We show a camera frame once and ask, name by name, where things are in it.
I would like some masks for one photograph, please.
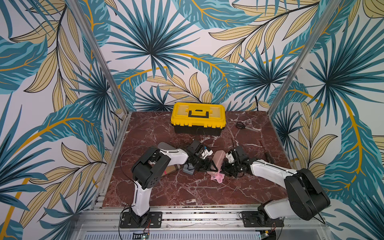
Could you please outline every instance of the black mounting plate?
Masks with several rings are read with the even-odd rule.
[[[240,212],[244,227],[283,227],[283,220],[278,218],[265,220],[264,223],[259,223],[260,214],[258,211]]]
[[[163,215],[162,212],[149,212],[148,217],[151,220],[149,228],[160,228],[162,215]],[[121,217],[120,228],[143,228],[143,227],[139,226],[139,224],[136,223],[135,220],[133,220],[130,212],[124,212]]]

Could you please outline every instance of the yellow toolbox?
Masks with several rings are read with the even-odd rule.
[[[225,127],[225,108],[204,103],[176,103],[170,122],[176,133],[219,136]]]

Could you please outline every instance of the scissor handle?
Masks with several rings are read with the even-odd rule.
[[[238,129],[244,129],[244,128],[245,128],[245,124],[244,124],[243,122],[237,122],[237,123],[236,123],[236,127],[237,127]]]

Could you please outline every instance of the metal grille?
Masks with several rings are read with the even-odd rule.
[[[132,240],[131,232],[120,231],[123,240]],[[255,231],[151,231],[149,239],[156,240],[260,240]],[[84,240],[120,240],[118,232],[87,232]]]

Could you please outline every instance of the scissors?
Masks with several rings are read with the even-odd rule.
[[[250,128],[250,127],[247,127],[243,122],[237,122],[236,123],[236,127],[238,128],[238,129],[248,129],[248,130],[252,130],[252,131],[255,131],[255,132],[259,132],[258,130],[255,130],[255,129],[253,129],[253,128]]]

